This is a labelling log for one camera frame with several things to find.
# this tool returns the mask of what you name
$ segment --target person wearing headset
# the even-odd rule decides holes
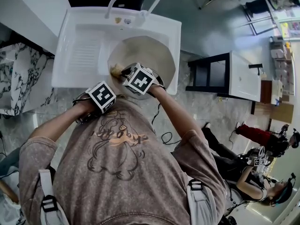
[[[260,201],[271,206],[289,199],[293,190],[291,180],[271,180],[254,171],[252,165],[243,162],[234,152],[219,143],[210,130],[210,123],[207,123],[202,131],[210,148],[218,154],[213,157],[222,178],[229,181],[227,190],[234,188],[244,200]]]
[[[242,135],[266,149],[266,154],[269,157],[280,157],[284,155],[285,151],[291,146],[297,148],[299,146],[300,134],[294,129],[293,135],[289,139],[286,138],[286,131],[289,125],[285,124],[280,133],[273,133],[270,131],[263,131],[259,128],[248,127],[245,122],[238,122],[236,125],[236,134]]]
[[[96,108],[90,100],[80,101],[33,131],[21,147],[19,166],[20,201],[30,224],[50,224],[57,207],[64,221],[76,225],[195,224],[190,199],[200,209],[198,224],[220,221],[225,182],[201,128],[162,87],[152,85],[150,92],[182,138],[173,154],[142,110],[118,97],[105,114],[74,129],[51,187],[44,173],[49,177],[55,141]],[[45,196],[49,187],[55,199]],[[200,196],[189,196],[191,191]]]

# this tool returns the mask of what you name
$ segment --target gray t-shirt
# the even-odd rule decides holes
[[[177,151],[184,155],[184,147],[196,146],[203,154],[194,154],[198,165],[188,175],[213,190],[221,218],[225,188],[207,141],[190,131]],[[38,170],[49,167],[56,148],[50,139],[35,137],[20,151],[20,200],[31,224],[40,224],[44,196]],[[54,177],[54,195],[70,224],[190,224],[188,180],[181,168],[189,161],[175,158],[140,109],[118,99],[104,116],[75,128]]]

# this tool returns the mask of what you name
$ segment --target black pants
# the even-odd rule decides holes
[[[225,180],[237,182],[247,164],[241,161],[234,152],[226,148],[223,144],[220,144],[209,128],[203,128],[202,131],[210,148],[219,155],[213,155],[213,157],[221,177]]]
[[[269,8],[266,0],[255,0],[253,2],[246,2],[246,7],[252,14],[259,14],[268,12]]]

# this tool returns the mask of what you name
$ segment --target floor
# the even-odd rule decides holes
[[[240,4],[246,1],[251,0],[217,0],[203,10],[198,10],[193,0],[161,0],[154,13],[182,22],[181,48],[184,51],[202,56],[211,56],[238,49],[245,57],[252,59],[252,62],[255,62],[255,60],[258,60],[258,62],[266,61],[269,59],[268,56],[263,57],[262,55],[269,54],[268,39],[272,32],[253,36],[248,26],[238,28],[239,24],[247,22],[240,8]],[[145,0],[146,8],[150,2],[151,0]],[[211,130],[221,143],[224,143],[230,149],[233,147],[232,150],[237,154],[243,153],[245,149],[252,146],[249,140],[234,133],[231,137],[234,146],[229,141],[236,123],[247,120],[251,126],[266,129],[268,119],[263,116],[250,115],[251,103],[249,101],[232,98],[221,99],[215,94],[185,91],[185,87],[190,83],[189,68],[187,66],[189,58],[190,56],[184,53],[180,55],[178,93],[174,96],[174,99],[193,115],[200,126],[208,121],[211,122]],[[272,77],[272,69],[265,68],[265,70],[267,75]],[[6,152],[9,153],[21,146],[34,128],[67,110],[72,105],[72,100],[83,91],[81,89],[59,89],[58,102],[55,104],[9,119],[1,116],[0,131],[3,134]],[[136,103],[141,106],[149,120],[157,112],[158,102],[155,99],[136,101]],[[75,126],[74,123],[57,141],[59,148],[52,161],[54,168],[58,166]],[[179,136],[163,109],[155,119],[154,128],[159,137],[166,132],[172,132],[171,142],[179,140]],[[166,147],[172,151],[175,145],[166,145]]]

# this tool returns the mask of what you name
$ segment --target sneaker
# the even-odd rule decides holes
[[[210,129],[210,126],[211,124],[209,122],[207,122],[205,125],[204,125],[204,128],[209,128]]]
[[[235,130],[238,129],[239,126],[240,126],[240,123],[237,122],[237,124],[235,125]]]

